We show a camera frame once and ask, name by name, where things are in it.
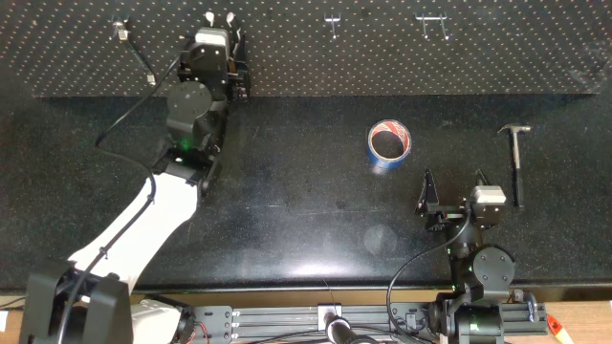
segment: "perforated metal panel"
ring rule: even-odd
[[[23,1],[2,6],[0,62],[49,96],[135,96],[150,87],[112,38],[132,19],[159,74],[206,11],[242,20],[254,96],[595,93],[612,59],[609,1]],[[422,23],[415,14],[448,19]],[[340,16],[337,39],[324,16]],[[173,78],[167,85],[176,83]]]

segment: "tape roll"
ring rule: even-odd
[[[403,151],[400,156],[385,157],[381,154],[381,152],[376,150],[373,143],[373,138],[383,132],[392,133],[395,138],[402,142]],[[410,154],[410,149],[412,148],[412,137],[410,136],[410,132],[405,125],[399,123],[395,119],[384,119],[374,124],[374,126],[370,129],[370,132],[367,135],[367,147],[368,156],[376,167],[396,169],[402,165],[405,157]]]

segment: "orange object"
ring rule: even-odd
[[[559,343],[574,344],[574,341],[570,337],[569,333],[563,329],[563,325],[561,325],[561,323],[558,322],[554,316],[546,314],[546,323],[548,324],[548,329],[553,333]]]

